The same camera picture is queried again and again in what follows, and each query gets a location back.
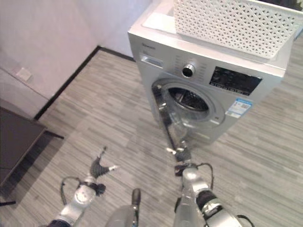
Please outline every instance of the wall outlet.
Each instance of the wall outlet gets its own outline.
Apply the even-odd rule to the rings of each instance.
[[[16,75],[24,81],[28,81],[28,79],[32,76],[31,72],[23,67],[19,72],[16,73]]]

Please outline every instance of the perforated basket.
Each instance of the perforated basket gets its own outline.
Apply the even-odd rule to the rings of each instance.
[[[303,24],[303,12],[256,0],[174,0],[178,33],[272,58]]]

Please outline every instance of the blue and white sticker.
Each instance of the blue and white sticker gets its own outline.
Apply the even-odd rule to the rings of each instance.
[[[252,103],[250,101],[237,98],[225,114],[231,117],[240,118],[251,107]]]

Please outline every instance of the black baseboard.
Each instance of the black baseboard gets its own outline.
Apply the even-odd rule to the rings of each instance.
[[[76,69],[76,71],[67,79],[67,81],[61,86],[61,88],[54,94],[54,96],[48,100],[48,102],[45,104],[45,106],[42,107],[42,109],[36,114],[34,117],[35,120],[39,120],[39,118],[45,113],[45,111],[51,106],[51,104],[54,103],[54,101],[59,97],[59,95],[67,88],[67,86],[76,78],[76,76],[82,71],[82,69],[89,63],[89,61],[96,55],[98,51],[104,51],[113,55],[116,55],[118,57],[135,61],[132,57],[126,56],[124,54],[118,53],[116,51],[112,51],[110,49],[97,46],[90,55],[84,60],[84,62]]]

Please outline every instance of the silver washing machine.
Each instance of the silver washing machine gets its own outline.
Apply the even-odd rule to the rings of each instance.
[[[176,34],[173,1],[154,2],[129,39],[154,118],[174,148],[211,143],[283,78],[292,40],[272,60]]]

